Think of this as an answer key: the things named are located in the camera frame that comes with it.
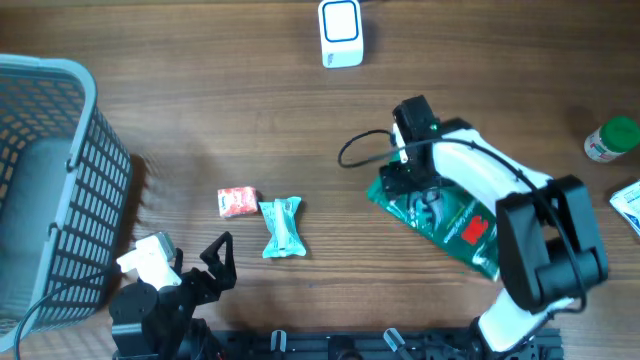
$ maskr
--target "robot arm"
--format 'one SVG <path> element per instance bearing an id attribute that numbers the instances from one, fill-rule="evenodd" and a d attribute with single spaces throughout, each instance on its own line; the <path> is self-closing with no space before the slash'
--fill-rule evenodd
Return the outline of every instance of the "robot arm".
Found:
<path id="1" fill-rule="evenodd" d="M 393 116 L 393 140 L 400 148 L 408 147 L 400 152 L 399 161 L 380 168 L 388 196 L 431 187 L 446 179 L 463 187 L 496 215 L 498 262 L 505 289 L 473 326 L 486 352 L 513 350 L 553 314 L 606 280 L 604 246 L 587 189 L 580 180 L 574 176 L 553 179 L 526 168 L 489 145 L 461 119 L 441 123 L 423 96 L 405 100 Z M 463 140 L 491 151 L 528 178 L 537 194 L 504 164 L 471 146 L 452 142 L 409 146 L 429 139 Z M 560 224 L 554 223 L 541 201 L 553 204 Z M 562 234 L 545 239 L 543 227 L 547 225 L 561 227 L 567 239 Z"/>

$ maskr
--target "wood grain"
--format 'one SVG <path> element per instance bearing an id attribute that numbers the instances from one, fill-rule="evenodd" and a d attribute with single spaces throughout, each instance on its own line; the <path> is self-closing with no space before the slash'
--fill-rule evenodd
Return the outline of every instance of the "wood grain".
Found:
<path id="1" fill-rule="evenodd" d="M 0 50 L 65 57 L 97 80 L 99 106 L 138 166 L 125 237 L 171 233 L 186 266 L 220 233 L 236 240 L 238 284 L 202 306 L 213 329 L 383 330 L 463 326 L 499 289 L 365 198 L 377 167 L 342 170 L 351 136 L 388 128 L 424 94 L 518 161 L 590 188 L 610 280 L 582 316 L 559 316 L 570 359 L 638 357 L 640 243 L 610 193 L 640 175 L 635 151 L 610 165 L 584 155 L 588 133 L 640 115 L 640 6 L 571 2 L 363 4 L 362 66 L 322 67 L 315 3 L 0 10 Z M 386 150 L 365 141 L 350 157 Z M 264 260 L 262 218 L 218 217 L 219 188 L 299 195 L 305 258 Z M 27 359 L 108 359 L 105 312 L 33 334 Z M 0 355 L 1 359 L 10 354 Z"/>

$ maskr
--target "wire mesh basket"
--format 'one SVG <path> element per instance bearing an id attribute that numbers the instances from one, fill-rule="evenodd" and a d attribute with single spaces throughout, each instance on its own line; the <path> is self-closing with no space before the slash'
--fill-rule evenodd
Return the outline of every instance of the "wire mesh basket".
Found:
<path id="1" fill-rule="evenodd" d="M 0 55 L 0 351 L 31 305 L 110 267 L 132 168 L 80 64 Z M 108 279 L 54 296 L 31 331 L 77 323 Z"/>

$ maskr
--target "white device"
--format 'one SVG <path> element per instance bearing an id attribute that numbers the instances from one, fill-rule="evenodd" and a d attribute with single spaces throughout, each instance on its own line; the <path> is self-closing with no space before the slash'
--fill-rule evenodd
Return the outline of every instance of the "white device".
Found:
<path id="1" fill-rule="evenodd" d="M 324 0 L 318 5 L 322 64 L 326 68 L 362 62 L 362 16 L 357 0 Z"/>

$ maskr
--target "black cable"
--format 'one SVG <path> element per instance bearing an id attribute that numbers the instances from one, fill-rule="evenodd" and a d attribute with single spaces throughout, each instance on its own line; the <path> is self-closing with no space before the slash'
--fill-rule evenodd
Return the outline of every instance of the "black cable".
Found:
<path id="1" fill-rule="evenodd" d="M 406 150 L 406 149 L 411 149 L 414 147 L 418 147 L 418 146 L 424 146 L 427 144 L 435 144 L 435 143 L 453 143 L 453 144 L 460 144 L 460 145 L 464 145 L 464 146 L 469 146 L 470 148 L 474 149 L 474 150 L 478 150 L 480 152 L 483 152 L 485 154 L 487 154 L 488 156 L 490 156 L 491 158 L 493 158 L 494 160 L 496 160 L 498 163 L 500 163 L 502 166 L 504 166 L 507 170 L 511 171 L 517 179 L 521 180 L 525 185 L 527 185 L 530 189 L 531 192 L 533 194 L 533 196 L 535 197 L 535 199 L 537 200 L 537 202 L 539 204 L 542 205 L 544 211 L 548 214 L 548 216 L 551 218 L 551 220 L 553 221 L 553 224 L 555 224 L 556 229 L 558 230 L 558 234 L 560 235 L 560 238 L 562 239 L 562 242 L 564 244 L 564 247 L 567 251 L 567 254 L 569 256 L 569 263 L 571 264 L 571 268 L 573 270 L 573 274 L 576 278 L 576 283 L 578 285 L 578 291 L 579 291 L 579 297 L 580 297 L 580 306 L 577 309 L 574 308 L 563 308 L 563 309 L 556 309 L 553 311 L 550 311 L 549 314 L 547 314 L 547 317 L 545 318 L 544 321 L 542 321 L 540 323 L 540 325 L 538 325 L 536 328 L 534 328 L 533 330 L 531 330 L 526 336 L 524 336 L 522 338 L 522 340 L 515 345 L 511 351 L 507 352 L 506 354 L 504 354 L 503 357 L 506 357 L 508 355 L 510 355 L 511 353 L 515 352 L 514 350 L 519 348 L 520 346 L 526 344 L 529 339 L 535 335 L 535 333 L 537 333 L 549 320 L 553 319 L 553 317 L 558 314 L 558 313 L 571 313 L 571 314 L 578 314 L 584 311 L 584 309 L 587 307 L 587 294 L 586 294 L 586 289 L 584 287 L 584 282 L 582 280 L 582 273 L 580 271 L 580 268 L 578 266 L 578 261 L 576 259 L 576 255 L 575 252 L 573 251 L 573 248 L 571 247 L 571 244 L 569 242 L 569 237 L 566 233 L 566 231 L 564 230 L 564 226 L 562 226 L 562 223 L 560 222 L 560 218 L 558 217 L 557 212 L 555 211 L 555 209 L 551 206 L 551 204 L 549 204 L 549 202 L 544 198 L 544 196 L 542 196 L 542 194 L 540 194 L 540 190 L 538 189 L 538 187 L 536 187 L 531 180 L 529 180 L 529 178 L 527 178 L 523 173 L 522 170 L 516 169 L 513 165 L 511 165 L 509 162 L 507 162 L 505 159 L 503 159 L 502 157 L 500 157 L 499 155 L 497 155 L 496 153 L 494 153 L 493 151 L 482 147 L 478 144 L 476 144 L 475 142 L 472 141 L 466 141 L 466 140 L 461 140 L 461 139 L 447 139 L 447 138 L 435 138 L 435 139 L 426 139 L 426 140 L 421 140 L 421 141 L 417 141 L 411 144 L 408 144 L 404 147 L 400 147 L 400 148 L 396 148 L 394 150 L 388 151 L 386 153 L 383 154 L 379 154 L 379 155 L 374 155 L 371 156 L 365 160 L 362 161 L 358 161 L 356 163 L 351 163 L 351 164 L 345 164 L 342 162 L 342 155 L 344 154 L 345 150 L 351 146 L 351 144 L 360 139 L 363 138 L 364 136 L 370 135 L 371 133 L 373 133 L 372 131 L 368 131 L 366 133 L 360 134 L 355 136 L 354 138 L 352 138 L 351 140 L 349 140 L 343 147 L 342 149 L 340 149 L 340 152 L 338 153 L 338 164 L 345 169 L 353 169 L 356 167 L 360 167 L 360 166 L 364 166 L 367 164 L 370 164 L 372 162 L 375 161 L 380 161 L 380 160 L 384 160 L 388 157 L 391 157 L 397 153 L 399 153 L 400 151 Z"/>
<path id="2" fill-rule="evenodd" d="M 27 312 L 24 314 L 24 317 L 22 318 L 22 320 L 20 320 L 20 323 L 18 324 L 18 327 L 16 329 L 16 336 L 13 339 L 13 348 L 14 348 L 14 352 L 15 352 L 15 360 L 20 360 L 20 340 L 21 340 L 20 339 L 20 335 L 22 334 L 22 330 L 24 330 L 24 327 L 27 324 L 27 320 L 29 320 L 31 315 L 33 315 L 33 313 L 36 310 L 38 310 L 38 308 L 40 306 L 42 306 L 45 302 L 47 302 L 48 300 L 50 300 L 54 296 L 60 294 L 61 292 L 65 291 L 65 290 L 69 290 L 72 287 L 77 286 L 80 283 L 91 281 L 93 279 L 99 278 L 100 276 L 107 275 L 113 269 L 114 269 L 113 267 L 110 267 L 110 268 L 107 268 L 106 270 L 97 272 L 97 273 L 95 273 L 93 275 L 89 275 L 89 276 L 85 276 L 85 277 L 80 278 L 80 279 L 72 280 L 72 281 L 66 283 L 64 286 L 61 286 L 61 287 L 51 291 L 47 295 L 43 296 L 40 300 L 38 300 L 37 303 L 33 304 L 33 306 L 31 306 L 29 308 L 29 310 L 27 310 Z"/>
<path id="3" fill-rule="evenodd" d="M 360 135 L 354 136 L 353 139 L 347 141 L 347 143 L 344 144 L 344 146 L 342 147 L 342 149 L 340 149 L 340 152 L 338 153 L 338 165 L 340 165 L 340 167 L 343 167 L 345 169 L 352 169 L 352 168 L 356 168 L 356 167 L 360 167 L 360 166 L 363 166 L 363 165 L 367 165 L 370 162 L 376 161 L 376 160 L 369 161 L 367 159 L 365 161 L 360 161 L 360 162 L 355 163 L 355 164 L 344 164 L 342 162 L 342 155 L 344 154 L 345 150 L 347 150 L 347 148 L 349 146 L 351 146 L 351 144 L 353 144 L 356 140 L 362 139 L 363 137 L 369 136 L 369 135 L 372 135 L 372 134 L 386 134 L 386 135 L 389 136 L 389 142 L 391 142 L 392 145 L 395 145 L 393 143 L 393 135 L 391 134 L 390 131 L 384 130 L 384 129 L 369 130 L 369 131 L 367 131 L 365 133 L 362 133 Z"/>

